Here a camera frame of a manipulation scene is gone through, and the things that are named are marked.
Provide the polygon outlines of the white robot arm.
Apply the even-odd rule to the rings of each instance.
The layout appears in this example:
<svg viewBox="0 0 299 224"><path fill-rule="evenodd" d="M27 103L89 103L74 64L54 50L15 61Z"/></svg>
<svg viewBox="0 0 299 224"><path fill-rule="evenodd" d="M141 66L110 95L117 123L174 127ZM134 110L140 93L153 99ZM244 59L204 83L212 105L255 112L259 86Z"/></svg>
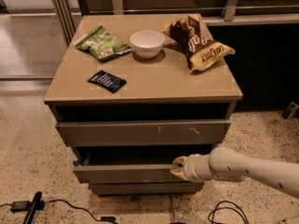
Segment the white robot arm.
<svg viewBox="0 0 299 224"><path fill-rule="evenodd" d="M227 147L216 147L207 155L175 158L170 172L194 183L208 180L240 182L248 177L299 198L298 163L252 158Z"/></svg>

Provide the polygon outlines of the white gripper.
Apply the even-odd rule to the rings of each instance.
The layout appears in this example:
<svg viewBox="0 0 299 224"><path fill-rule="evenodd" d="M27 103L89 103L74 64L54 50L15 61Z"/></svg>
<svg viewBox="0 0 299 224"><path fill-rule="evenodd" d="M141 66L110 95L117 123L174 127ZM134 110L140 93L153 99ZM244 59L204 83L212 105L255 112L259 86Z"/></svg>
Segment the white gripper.
<svg viewBox="0 0 299 224"><path fill-rule="evenodd" d="M188 157L180 156L173 160L173 164L182 166L182 169L171 169L170 173L185 181L204 182L211 180L215 174L209 166L208 155L192 154Z"/></svg>

